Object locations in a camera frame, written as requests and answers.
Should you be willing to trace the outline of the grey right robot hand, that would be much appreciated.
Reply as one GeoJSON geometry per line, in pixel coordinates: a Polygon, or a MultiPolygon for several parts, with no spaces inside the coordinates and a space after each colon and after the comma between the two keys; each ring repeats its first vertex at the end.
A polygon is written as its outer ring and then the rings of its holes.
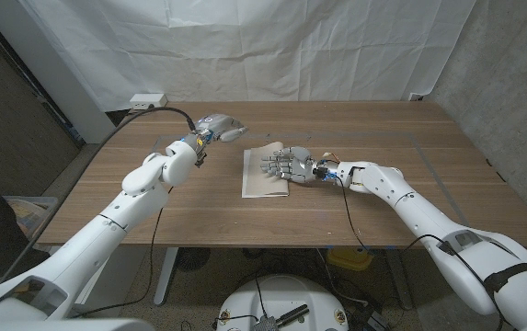
{"type": "Polygon", "coordinates": [[[327,162],[316,161],[310,152],[301,146],[282,148],[263,157],[260,168],[268,175],[295,183],[326,179],[330,173],[327,162]]]}

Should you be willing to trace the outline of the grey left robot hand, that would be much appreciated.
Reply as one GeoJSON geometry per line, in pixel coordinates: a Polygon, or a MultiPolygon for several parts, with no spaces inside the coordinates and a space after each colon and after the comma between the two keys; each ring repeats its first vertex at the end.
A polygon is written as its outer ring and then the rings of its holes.
{"type": "Polygon", "coordinates": [[[184,137],[183,142],[201,150],[212,142],[229,143],[248,132],[248,127],[232,116],[211,114],[195,123],[195,128],[184,137]]]}

